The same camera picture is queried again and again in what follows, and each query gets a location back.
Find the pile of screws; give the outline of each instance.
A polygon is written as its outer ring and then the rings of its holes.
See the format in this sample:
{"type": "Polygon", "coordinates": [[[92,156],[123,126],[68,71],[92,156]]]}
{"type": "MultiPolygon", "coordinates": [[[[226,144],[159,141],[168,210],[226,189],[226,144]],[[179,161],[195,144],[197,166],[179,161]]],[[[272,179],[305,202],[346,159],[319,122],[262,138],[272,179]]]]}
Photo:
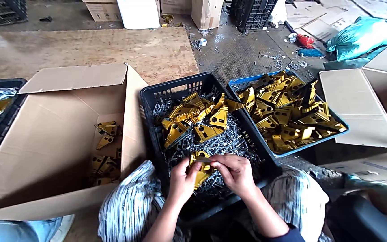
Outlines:
{"type": "MultiPolygon", "coordinates": [[[[201,97],[214,101],[215,96],[217,95],[202,95],[201,97]]],[[[160,123],[163,118],[168,117],[172,108],[180,103],[181,100],[173,100],[172,102],[168,101],[164,104],[156,104],[153,115],[155,116],[157,124],[160,123]]],[[[208,126],[209,120],[205,118],[200,124],[208,126]]],[[[187,131],[188,134],[180,140],[177,145],[162,151],[168,167],[168,177],[171,174],[172,168],[184,157],[190,157],[194,151],[204,151],[210,156],[231,153],[245,157],[249,159],[252,164],[254,179],[261,179],[261,172],[257,167],[262,160],[249,148],[249,145],[245,140],[245,132],[240,129],[237,119],[231,113],[228,113],[227,115],[227,127],[228,128],[222,134],[202,143],[196,141],[195,132],[193,132],[192,129],[189,129],[187,131]]],[[[232,192],[225,186],[222,175],[218,171],[215,171],[208,179],[201,183],[201,186],[195,190],[194,194],[195,196],[193,199],[190,199],[190,202],[195,204],[195,206],[205,207],[208,201],[213,199],[225,199],[225,197],[232,194],[232,192]]]]}
{"type": "Polygon", "coordinates": [[[191,46],[192,46],[192,48],[197,49],[197,50],[199,50],[201,52],[200,40],[193,40],[193,41],[191,41],[191,46]]]}

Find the sleeve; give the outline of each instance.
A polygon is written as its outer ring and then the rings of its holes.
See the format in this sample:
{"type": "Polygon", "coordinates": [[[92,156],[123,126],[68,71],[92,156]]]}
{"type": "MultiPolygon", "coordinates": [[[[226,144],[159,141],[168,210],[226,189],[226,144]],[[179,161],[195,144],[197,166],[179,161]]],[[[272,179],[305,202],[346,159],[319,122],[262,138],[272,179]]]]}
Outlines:
{"type": "Polygon", "coordinates": [[[288,223],[288,226],[289,226],[289,232],[279,237],[266,238],[258,233],[256,235],[263,242],[305,242],[298,228],[296,228],[295,226],[289,223],[288,223]]]}

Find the floor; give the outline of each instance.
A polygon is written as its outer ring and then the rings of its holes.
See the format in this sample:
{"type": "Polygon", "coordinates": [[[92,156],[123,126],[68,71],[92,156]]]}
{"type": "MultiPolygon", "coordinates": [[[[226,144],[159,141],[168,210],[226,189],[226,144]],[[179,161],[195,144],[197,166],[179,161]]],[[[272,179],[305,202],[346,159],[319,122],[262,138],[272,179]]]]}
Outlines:
{"type": "MultiPolygon", "coordinates": [[[[121,22],[94,22],[82,2],[27,1],[27,7],[28,22],[2,26],[0,31],[88,30],[123,27],[121,22]],[[45,16],[51,16],[52,22],[39,21],[45,16]]],[[[179,22],[186,26],[187,34],[191,36],[191,40],[203,37],[198,33],[189,16],[176,15],[173,23],[179,22]]],[[[318,72],[323,69],[322,64],[325,59],[298,57],[296,50],[299,47],[288,41],[290,31],[284,26],[278,29],[269,27],[267,30],[251,30],[242,35],[236,30],[228,15],[224,13],[221,16],[221,24],[219,28],[210,30],[204,36],[207,39],[207,46],[201,47],[201,51],[194,49],[193,52],[200,72],[213,72],[224,85],[235,78],[284,69],[291,63],[308,63],[306,68],[295,71],[304,80],[316,78],[318,72]],[[269,56],[280,54],[282,66],[276,67],[277,63],[274,59],[261,57],[258,53],[269,56]]],[[[296,155],[281,158],[279,161],[309,172],[317,177],[325,189],[342,186],[341,174],[313,165],[316,164],[314,149],[306,149],[296,155]]],[[[97,214],[98,210],[84,211],[78,214],[65,241],[100,241],[101,239],[96,235],[99,224],[97,214]]]]}

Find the open cardboard box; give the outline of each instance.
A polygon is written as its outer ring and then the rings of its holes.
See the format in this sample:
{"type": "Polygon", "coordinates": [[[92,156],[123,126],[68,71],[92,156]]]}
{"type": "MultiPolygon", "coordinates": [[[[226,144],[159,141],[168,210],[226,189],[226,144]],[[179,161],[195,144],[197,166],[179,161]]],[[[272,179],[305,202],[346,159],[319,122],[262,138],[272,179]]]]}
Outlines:
{"type": "Polygon", "coordinates": [[[335,138],[336,143],[357,146],[318,146],[322,153],[329,151],[322,157],[331,157],[324,162],[318,156],[318,162],[387,184],[387,149],[378,148],[387,148],[387,48],[363,68],[323,71],[320,79],[329,106],[350,126],[349,133],[335,138]]]}
{"type": "Polygon", "coordinates": [[[329,106],[350,126],[336,142],[387,148],[387,48],[363,68],[319,75],[329,106]]]}
{"type": "Polygon", "coordinates": [[[127,63],[42,69],[0,146],[0,219],[42,220],[100,206],[117,184],[84,188],[92,155],[122,147],[121,177],[145,157],[139,91],[127,63]],[[123,134],[97,151],[94,124],[117,121],[123,134]]]}

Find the person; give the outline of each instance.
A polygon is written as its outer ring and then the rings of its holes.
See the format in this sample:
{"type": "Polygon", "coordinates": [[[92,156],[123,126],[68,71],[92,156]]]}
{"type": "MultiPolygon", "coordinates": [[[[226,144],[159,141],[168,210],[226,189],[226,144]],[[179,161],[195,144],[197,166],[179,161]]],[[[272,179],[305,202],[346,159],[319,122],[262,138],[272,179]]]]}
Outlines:
{"type": "MultiPolygon", "coordinates": [[[[255,185],[250,161],[233,155],[215,155],[209,158],[211,166],[221,173],[226,186],[247,206],[258,226],[263,241],[304,242],[299,230],[286,224],[273,210],[255,185]]],[[[173,239],[178,214],[194,191],[196,174],[201,166],[195,162],[189,168],[189,159],[183,159],[171,171],[169,195],[143,242],[169,242],[173,239]]]]}

